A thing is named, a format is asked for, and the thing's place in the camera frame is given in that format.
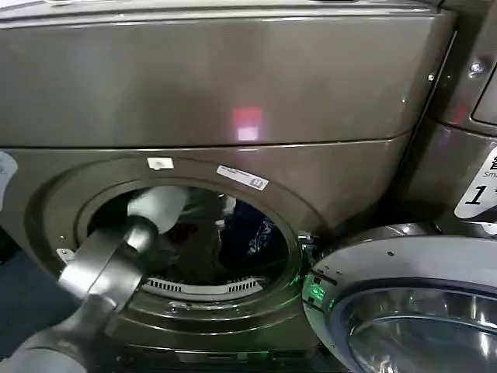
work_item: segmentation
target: screw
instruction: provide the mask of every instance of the screw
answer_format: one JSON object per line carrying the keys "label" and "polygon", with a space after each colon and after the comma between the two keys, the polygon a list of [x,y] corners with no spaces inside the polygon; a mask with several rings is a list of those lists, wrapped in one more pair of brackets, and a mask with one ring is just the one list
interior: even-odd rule
{"label": "screw", "polygon": [[473,78],[485,71],[485,65],[481,61],[475,61],[469,68],[469,77]]}

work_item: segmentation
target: dark floor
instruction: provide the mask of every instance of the dark floor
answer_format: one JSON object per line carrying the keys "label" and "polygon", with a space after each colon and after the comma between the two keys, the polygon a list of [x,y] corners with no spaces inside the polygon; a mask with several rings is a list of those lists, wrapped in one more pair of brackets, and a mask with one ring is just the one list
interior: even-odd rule
{"label": "dark floor", "polygon": [[77,308],[68,293],[23,252],[0,266],[0,357],[9,356],[36,331]]}

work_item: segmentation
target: gray robotic arm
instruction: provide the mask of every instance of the gray robotic arm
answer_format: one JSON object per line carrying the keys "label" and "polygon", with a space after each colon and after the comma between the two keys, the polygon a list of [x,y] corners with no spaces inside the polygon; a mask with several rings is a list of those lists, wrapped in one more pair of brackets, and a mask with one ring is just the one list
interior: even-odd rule
{"label": "gray robotic arm", "polygon": [[26,340],[0,364],[0,373],[87,373],[96,338],[139,288],[144,273],[138,255],[176,223],[186,199],[185,188],[151,188],[129,203],[130,224],[124,233],[93,232],[58,281],[82,300],[80,307]]}

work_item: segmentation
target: washing machine door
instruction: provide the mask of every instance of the washing machine door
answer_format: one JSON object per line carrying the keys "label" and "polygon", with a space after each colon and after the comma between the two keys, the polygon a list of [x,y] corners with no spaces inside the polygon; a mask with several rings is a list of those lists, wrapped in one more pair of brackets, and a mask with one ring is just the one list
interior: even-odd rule
{"label": "washing machine door", "polygon": [[497,242],[370,240],[317,262],[302,292],[322,343],[360,373],[497,371]]}

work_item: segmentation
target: label sticker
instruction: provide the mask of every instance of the label sticker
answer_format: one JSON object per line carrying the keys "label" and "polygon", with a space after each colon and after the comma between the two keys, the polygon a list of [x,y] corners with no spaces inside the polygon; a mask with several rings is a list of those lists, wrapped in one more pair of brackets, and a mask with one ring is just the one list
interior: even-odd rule
{"label": "label sticker", "polygon": [[71,249],[57,249],[57,254],[66,264],[75,259],[75,252]]}
{"label": "label sticker", "polygon": [[148,167],[154,170],[160,169],[174,169],[172,164],[172,158],[160,157],[160,158],[147,158]]}
{"label": "label sticker", "polygon": [[454,213],[458,218],[478,223],[497,221],[497,148],[488,154]]}
{"label": "label sticker", "polygon": [[3,196],[10,179],[17,171],[16,160],[5,152],[0,152],[0,211],[3,209]]}
{"label": "label sticker", "polygon": [[240,171],[239,169],[231,169],[226,166],[217,167],[217,173],[219,175],[225,176],[228,179],[238,181],[246,185],[247,187],[251,187],[257,190],[264,190],[269,181],[263,179],[260,176],[252,175],[251,173],[246,173],[244,171]]}

